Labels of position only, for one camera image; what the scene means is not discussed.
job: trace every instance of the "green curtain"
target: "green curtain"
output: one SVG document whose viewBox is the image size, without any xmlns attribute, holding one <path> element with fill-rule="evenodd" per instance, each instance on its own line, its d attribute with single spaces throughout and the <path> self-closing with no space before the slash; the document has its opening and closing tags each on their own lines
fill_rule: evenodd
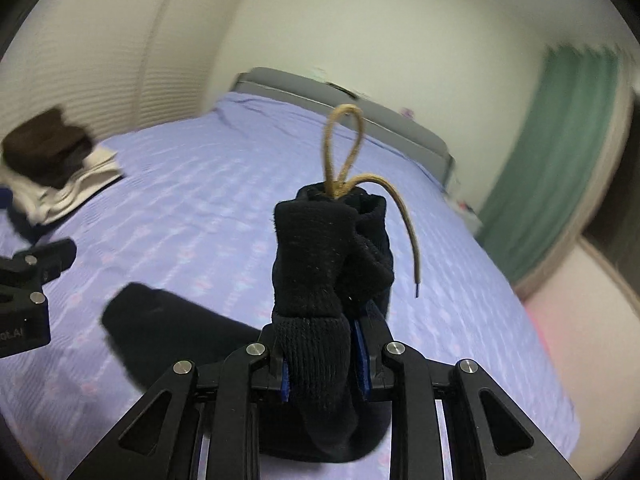
<svg viewBox="0 0 640 480">
<path fill-rule="evenodd" d="M 552 247 L 582 197 L 611 118 L 618 55 L 549 50 L 522 132 L 479 213 L 477 236 L 517 282 Z"/>
</svg>

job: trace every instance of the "white cloth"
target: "white cloth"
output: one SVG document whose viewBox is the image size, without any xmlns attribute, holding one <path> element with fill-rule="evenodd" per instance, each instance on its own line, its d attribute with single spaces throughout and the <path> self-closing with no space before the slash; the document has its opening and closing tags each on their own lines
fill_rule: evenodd
<svg viewBox="0 0 640 480">
<path fill-rule="evenodd" d="M 31 179 L 0 164 L 0 181 L 14 194 L 14 207 L 31 225 L 46 225 L 71 213 L 95 193 L 122 175 L 116 152 L 97 146 L 82 162 L 62 189 L 40 186 Z"/>
</svg>

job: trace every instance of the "black knit fabric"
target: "black knit fabric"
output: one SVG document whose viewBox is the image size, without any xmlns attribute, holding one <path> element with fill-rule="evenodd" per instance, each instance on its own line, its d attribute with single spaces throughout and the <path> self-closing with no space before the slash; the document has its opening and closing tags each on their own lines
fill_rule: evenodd
<svg viewBox="0 0 640 480">
<path fill-rule="evenodd" d="M 165 290 L 129 283 L 102 314 L 111 346 L 143 390 L 180 360 L 205 365 L 258 341 L 260 330 Z"/>
<path fill-rule="evenodd" d="M 274 212 L 272 320 L 289 362 L 291 401 L 327 457 L 351 456 L 366 407 L 354 395 L 350 319 L 374 300 L 386 315 L 393 261 L 386 201 L 356 188 L 340 200 L 304 187 Z"/>
</svg>

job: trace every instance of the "tan string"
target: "tan string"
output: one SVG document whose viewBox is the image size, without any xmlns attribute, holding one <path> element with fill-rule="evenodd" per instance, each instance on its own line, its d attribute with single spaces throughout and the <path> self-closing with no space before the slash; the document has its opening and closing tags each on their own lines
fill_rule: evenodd
<svg viewBox="0 0 640 480">
<path fill-rule="evenodd" d="M 344 161 L 342 165 L 342 169 L 338 174 L 338 178 L 334 180 L 334 164 L 332 162 L 332 152 L 331 152 L 331 137 L 334 132 L 335 123 L 340 120 L 341 117 L 353 114 L 356 117 L 357 122 L 357 133 L 356 141 L 351 148 L 347 159 Z M 402 200 L 402 197 L 398 193 L 398 190 L 392 186 L 392 184 L 385 178 L 373 174 L 373 173 L 362 173 L 360 175 L 356 175 L 347 180 L 347 174 L 351 170 L 353 163 L 355 162 L 358 152 L 360 151 L 360 146 L 362 145 L 362 141 L 364 140 L 364 118 L 362 117 L 362 111 L 355 105 L 340 105 L 334 108 L 334 111 L 329 115 L 326 124 L 324 125 L 324 142 L 323 142 L 323 150 L 322 150 L 322 158 L 324 159 L 324 192 L 330 196 L 331 198 L 340 198 L 345 196 L 348 192 L 350 192 L 354 187 L 358 184 L 362 184 L 363 182 L 372 182 L 374 184 L 379 184 L 384 187 L 386 191 L 391 195 L 391 198 L 394 199 L 398 209 L 400 210 L 400 214 L 402 215 L 402 220 L 404 221 L 404 225 L 406 227 L 407 234 L 409 235 L 409 240 L 411 242 L 411 248 L 414 252 L 414 281 L 415 281 L 415 297 L 418 297 L 418 292 L 420 289 L 420 247 L 418 247 L 418 238 L 415 235 L 414 225 L 411 223 L 411 218 L 409 216 L 409 211 Z"/>
</svg>

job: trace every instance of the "patterned bedsheet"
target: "patterned bedsheet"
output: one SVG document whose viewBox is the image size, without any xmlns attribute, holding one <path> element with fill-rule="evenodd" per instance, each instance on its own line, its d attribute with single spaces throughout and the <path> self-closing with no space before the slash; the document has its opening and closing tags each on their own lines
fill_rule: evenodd
<svg viewBox="0 0 640 480">
<path fill-rule="evenodd" d="M 0 360 L 1 413 L 50 480 L 65 479 L 141 395 L 99 322 L 106 303 L 126 283 L 165 288 L 256 327 L 270 322 L 273 207 L 322 180 L 324 120 L 293 105 L 230 93 L 202 118 L 104 142 L 118 151 L 127 176 L 52 236 L 71 237 L 78 245 L 71 270 L 45 288 L 52 341 Z M 353 138 L 351 130 L 336 129 L 337 163 Z M 568 456 L 578 438 L 572 404 L 523 307 L 428 172 L 370 139 L 354 171 L 381 174 L 399 189 L 420 241 L 422 286 L 416 300 L 411 247 L 390 200 L 394 337 L 434 360 L 478 361 Z M 384 193 L 375 185 L 364 187 Z M 2 216 L 4 254 L 24 247 L 8 230 Z M 389 454 L 387 439 L 350 464 L 264 457 L 262 477 L 383 479 Z"/>
</svg>

